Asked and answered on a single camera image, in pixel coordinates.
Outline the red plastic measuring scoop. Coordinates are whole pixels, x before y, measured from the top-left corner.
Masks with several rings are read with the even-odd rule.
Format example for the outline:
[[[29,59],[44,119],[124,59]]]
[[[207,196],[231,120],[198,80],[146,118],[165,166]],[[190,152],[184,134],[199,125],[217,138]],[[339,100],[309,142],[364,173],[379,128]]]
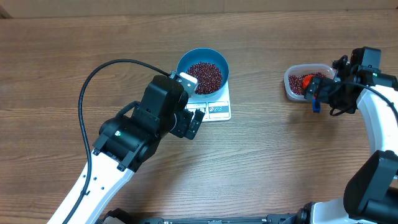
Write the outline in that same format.
[[[312,81],[314,75],[306,75],[302,80],[302,89],[306,90],[309,86],[310,82]]]

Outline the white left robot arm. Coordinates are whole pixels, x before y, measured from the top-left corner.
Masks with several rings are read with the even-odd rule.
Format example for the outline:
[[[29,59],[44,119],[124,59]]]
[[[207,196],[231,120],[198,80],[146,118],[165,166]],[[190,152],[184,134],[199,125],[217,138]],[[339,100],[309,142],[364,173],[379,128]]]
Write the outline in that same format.
[[[91,162],[50,223],[95,223],[109,201],[156,152],[168,133],[192,140],[204,112],[186,109],[198,80],[186,73],[156,75],[141,102],[133,101],[103,123]]]

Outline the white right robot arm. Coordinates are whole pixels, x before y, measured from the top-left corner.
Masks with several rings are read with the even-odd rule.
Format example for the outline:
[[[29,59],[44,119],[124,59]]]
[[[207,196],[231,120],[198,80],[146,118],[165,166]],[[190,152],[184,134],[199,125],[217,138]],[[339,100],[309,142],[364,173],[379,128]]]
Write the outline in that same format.
[[[381,51],[354,49],[335,60],[334,78],[307,76],[303,95],[318,112],[330,115],[360,111],[369,139],[370,158],[347,183],[341,198],[311,204],[299,223],[397,223],[397,77],[379,69]]]

